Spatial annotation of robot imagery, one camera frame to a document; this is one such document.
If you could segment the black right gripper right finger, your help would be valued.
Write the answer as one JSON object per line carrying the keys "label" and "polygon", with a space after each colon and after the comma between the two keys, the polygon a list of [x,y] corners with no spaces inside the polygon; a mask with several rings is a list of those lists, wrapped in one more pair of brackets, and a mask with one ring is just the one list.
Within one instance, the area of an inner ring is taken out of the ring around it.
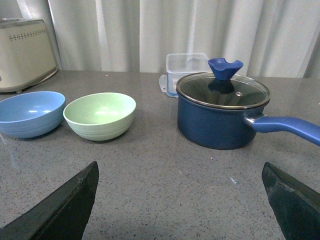
{"label": "black right gripper right finger", "polygon": [[318,240],[320,194],[270,162],[264,164],[261,177],[284,238]]}

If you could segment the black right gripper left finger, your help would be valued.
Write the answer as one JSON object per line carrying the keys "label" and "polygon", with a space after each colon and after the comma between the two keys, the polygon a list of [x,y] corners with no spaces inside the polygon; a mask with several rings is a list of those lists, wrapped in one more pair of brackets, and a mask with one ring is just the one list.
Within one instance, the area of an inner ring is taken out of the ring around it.
{"label": "black right gripper left finger", "polygon": [[80,240],[95,203],[96,161],[0,230],[2,240]]}

